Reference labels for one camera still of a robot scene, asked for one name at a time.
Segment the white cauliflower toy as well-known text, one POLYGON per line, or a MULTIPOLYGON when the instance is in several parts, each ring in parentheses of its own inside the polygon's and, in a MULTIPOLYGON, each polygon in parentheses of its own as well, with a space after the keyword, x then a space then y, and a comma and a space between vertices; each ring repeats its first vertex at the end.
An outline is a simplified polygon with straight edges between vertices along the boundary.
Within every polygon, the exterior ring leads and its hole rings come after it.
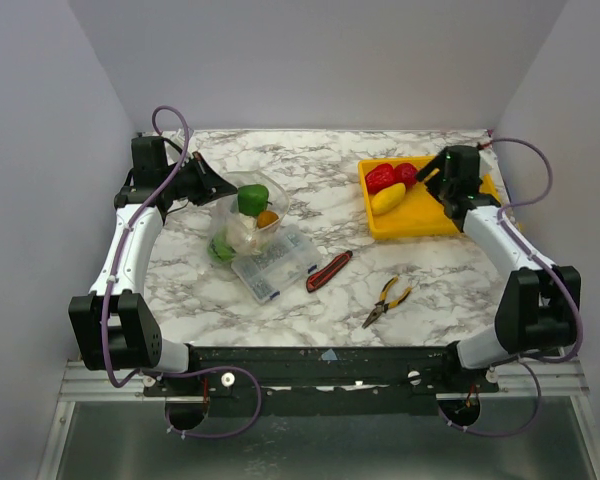
POLYGON ((257 246, 258 228, 254 217, 232 213, 227 218, 226 242, 240 255, 249 255, 257 246))

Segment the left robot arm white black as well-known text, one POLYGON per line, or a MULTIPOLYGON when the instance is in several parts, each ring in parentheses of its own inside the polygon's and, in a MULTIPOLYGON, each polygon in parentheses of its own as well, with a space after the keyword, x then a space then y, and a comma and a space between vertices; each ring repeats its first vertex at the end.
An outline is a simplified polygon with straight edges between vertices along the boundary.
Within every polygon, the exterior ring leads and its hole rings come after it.
POLYGON ((71 299, 68 313, 85 366, 92 370, 167 373, 181 395, 202 380, 191 347, 163 338, 143 298, 154 244, 172 204, 203 206, 236 193, 200 153, 171 164, 167 150, 182 149, 161 136, 131 142, 132 169, 114 198, 115 232, 106 260, 88 294, 71 299))

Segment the orange round fruit toy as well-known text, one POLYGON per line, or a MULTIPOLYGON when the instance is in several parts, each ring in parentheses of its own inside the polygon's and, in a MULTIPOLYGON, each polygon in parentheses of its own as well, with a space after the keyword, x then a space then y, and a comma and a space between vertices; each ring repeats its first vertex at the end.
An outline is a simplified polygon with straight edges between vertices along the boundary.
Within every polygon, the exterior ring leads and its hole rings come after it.
POLYGON ((258 215, 256 219, 256 225, 259 229, 264 229, 276 223, 278 220, 279 216, 276 212, 271 210, 264 210, 258 215))

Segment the clear zip top bag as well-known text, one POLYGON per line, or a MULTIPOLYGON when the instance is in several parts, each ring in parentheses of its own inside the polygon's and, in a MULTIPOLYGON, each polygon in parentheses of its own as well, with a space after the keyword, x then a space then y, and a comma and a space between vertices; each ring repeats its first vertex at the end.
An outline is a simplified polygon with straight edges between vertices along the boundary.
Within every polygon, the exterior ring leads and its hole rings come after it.
POLYGON ((229 172, 225 179, 237 191, 212 208, 207 242, 209 257, 220 265, 260 254, 290 207, 283 187, 260 170, 229 172))

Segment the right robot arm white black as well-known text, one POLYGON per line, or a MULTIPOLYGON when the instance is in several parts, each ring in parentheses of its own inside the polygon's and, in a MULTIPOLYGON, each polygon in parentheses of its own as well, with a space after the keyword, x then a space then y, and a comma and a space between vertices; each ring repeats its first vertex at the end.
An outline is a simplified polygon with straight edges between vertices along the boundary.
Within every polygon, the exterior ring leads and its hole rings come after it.
POLYGON ((507 217, 505 206, 481 192, 480 151, 478 146, 446 147, 416 176, 506 280, 493 324, 454 343, 454 358, 440 367, 442 384, 454 392, 473 384, 476 370, 514 358, 556 363, 551 350, 566 347, 569 352, 561 359, 568 361, 583 341, 579 272, 541 254, 507 217))

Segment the green bell pepper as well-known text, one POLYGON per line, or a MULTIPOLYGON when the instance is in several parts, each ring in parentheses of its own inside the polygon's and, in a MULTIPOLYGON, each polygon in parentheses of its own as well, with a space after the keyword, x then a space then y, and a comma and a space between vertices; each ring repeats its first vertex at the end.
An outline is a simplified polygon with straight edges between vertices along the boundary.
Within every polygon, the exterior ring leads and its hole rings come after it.
POLYGON ((237 205, 242 215, 257 217, 269 205, 269 189, 262 184, 240 186, 237 190, 237 205))

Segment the green watermelon ball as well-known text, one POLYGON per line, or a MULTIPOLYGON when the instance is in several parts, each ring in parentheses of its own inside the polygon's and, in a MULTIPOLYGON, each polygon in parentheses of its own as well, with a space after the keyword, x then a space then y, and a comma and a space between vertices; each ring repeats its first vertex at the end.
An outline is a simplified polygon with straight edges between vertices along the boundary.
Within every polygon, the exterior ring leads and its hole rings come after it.
POLYGON ((213 237, 208 243, 207 253, 210 259, 218 264, 230 263, 236 255, 223 237, 213 237))

